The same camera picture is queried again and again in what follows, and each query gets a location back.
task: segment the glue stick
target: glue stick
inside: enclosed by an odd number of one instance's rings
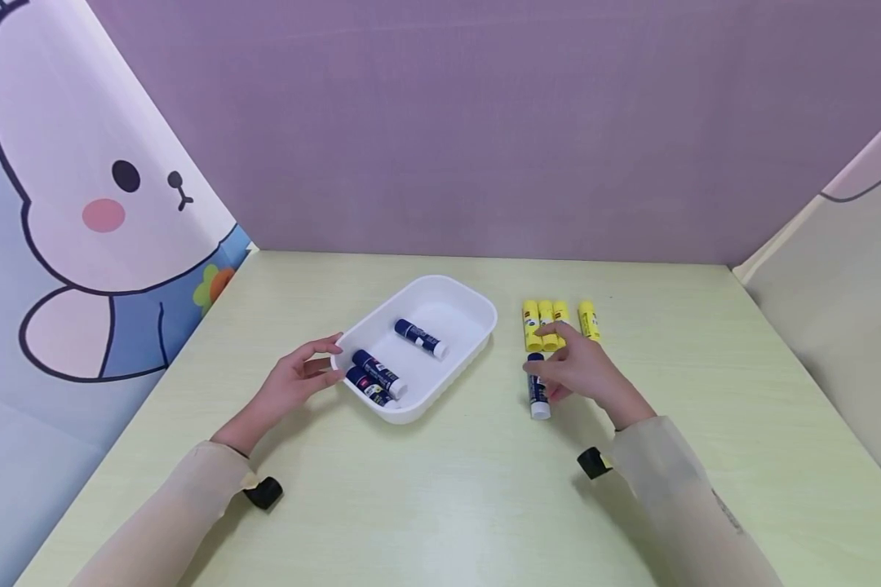
[[[541,326],[545,326],[554,321],[554,311],[551,309],[551,302],[547,301],[547,299],[542,299],[542,301],[538,303],[538,321],[541,323]],[[557,334],[546,334],[545,336],[542,336],[542,351],[558,351]]]
[[[590,299],[584,299],[581,305],[578,305],[578,318],[581,319],[581,334],[594,342],[600,342],[597,314],[594,312],[594,303]]]
[[[535,336],[535,331],[538,331],[538,304],[534,299],[522,302],[522,322],[525,323],[525,350],[539,352],[542,349],[542,339]]]
[[[540,352],[534,352],[529,354],[529,360],[545,360],[545,356]],[[532,373],[529,373],[529,410],[532,412],[533,420],[551,418],[551,406],[548,406],[545,386],[538,375],[532,375]]]
[[[379,404],[383,408],[396,409],[398,403],[383,389],[383,386],[376,383],[366,371],[362,371],[361,367],[352,367],[346,373],[346,378],[356,386],[362,394]]]
[[[560,299],[554,305],[554,319],[556,322],[568,322],[568,303],[562,302]],[[558,336],[558,347],[561,348],[568,344],[563,338]]]
[[[408,383],[404,383],[395,373],[392,373],[383,364],[366,351],[359,350],[353,353],[352,362],[366,371],[389,395],[400,399],[408,390]]]
[[[395,332],[405,340],[413,342],[415,346],[422,347],[425,351],[433,354],[438,359],[447,356],[447,345],[430,334],[424,332],[408,320],[398,320],[395,323]]]

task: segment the bunny nose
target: bunny nose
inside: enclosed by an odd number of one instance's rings
[[[170,174],[167,175],[166,181],[170,187],[175,190],[179,190],[183,185],[183,177],[179,174],[179,171],[171,171]]]

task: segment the blue glue stick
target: blue glue stick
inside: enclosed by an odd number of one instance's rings
[[[352,382],[362,394],[365,394],[366,397],[379,404],[379,406],[390,409],[398,408],[398,402],[393,400],[387,391],[385,391],[381,385],[376,383],[366,371],[362,371],[361,367],[352,367],[352,369],[349,369],[349,372],[346,373],[346,378],[349,379],[349,381]]]
[[[380,364],[376,358],[366,351],[356,351],[352,355],[352,362],[359,365],[362,371],[366,371],[371,375],[393,398],[399,399],[408,390],[408,383],[404,383],[401,378],[387,370],[385,365]]]
[[[438,359],[443,359],[447,356],[447,345],[414,324],[411,324],[408,320],[398,320],[395,323],[395,332],[401,334],[405,340],[414,342],[415,346],[422,347]]]
[[[529,360],[545,360],[545,355],[540,352],[534,352],[529,354]],[[551,406],[548,406],[545,385],[542,384],[538,375],[532,375],[532,373],[529,373],[529,409],[532,410],[533,420],[547,420],[551,418]]]

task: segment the white glue stick cap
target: white glue stick cap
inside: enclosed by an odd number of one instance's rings
[[[447,357],[447,351],[450,350],[447,348],[445,342],[438,341],[438,344],[434,346],[434,356],[438,359],[445,359]]]
[[[387,389],[387,393],[393,398],[401,399],[401,396],[408,393],[408,383],[403,382],[402,379],[396,379]]]
[[[533,402],[532,419],[547,420],[548,418],[551,418],[551,406],[548,406],[546,402]]]

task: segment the light green table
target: light green table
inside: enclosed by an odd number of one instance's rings
[[[443,273],[492,299],[494,339],[419,421],[337,388],[259,447],[284,484],[236,498],[188,585],[668,585],[617,474],[575,458],[611,426],[525,405],[523,298],[593,298],[607,352],[673,417],[787,586],[881,586],[881,471],[725,267],[259,252],[189,340],[20,585],[63,585],[281,354]]]

